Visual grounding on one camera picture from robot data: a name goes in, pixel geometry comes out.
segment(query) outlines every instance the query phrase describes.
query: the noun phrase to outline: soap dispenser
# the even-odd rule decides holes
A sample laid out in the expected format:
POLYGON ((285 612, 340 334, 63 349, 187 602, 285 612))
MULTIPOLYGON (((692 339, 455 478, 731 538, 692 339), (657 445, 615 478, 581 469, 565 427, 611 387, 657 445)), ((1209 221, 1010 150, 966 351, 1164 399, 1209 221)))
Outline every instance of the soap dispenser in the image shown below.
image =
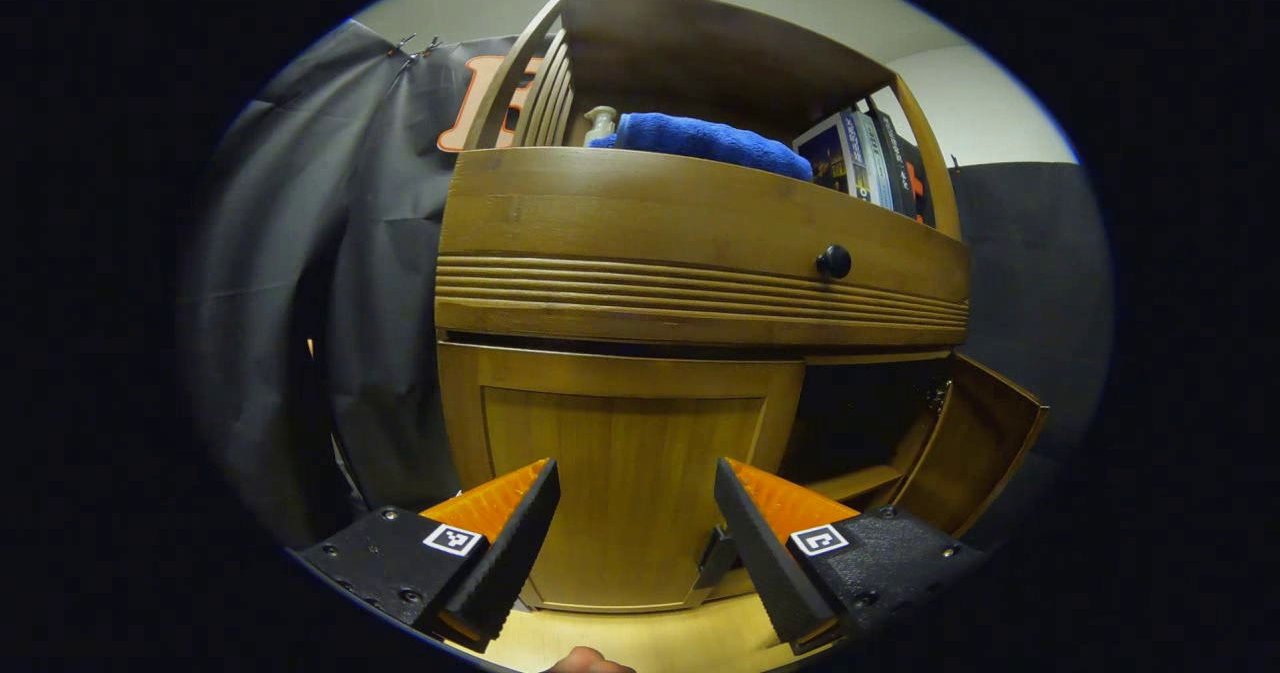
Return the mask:
POLYGON ((612 134, 613 132, 613 118, 617 116, 617 111, 608 105, 596 105, 591 107, 590 111, 585 114, 586 120, 591 122, 591 129, 586 131, 586 137, 582 139, 584 146, 591 145, 591 141, 598 139, 598 137, 604 137, 612 134))

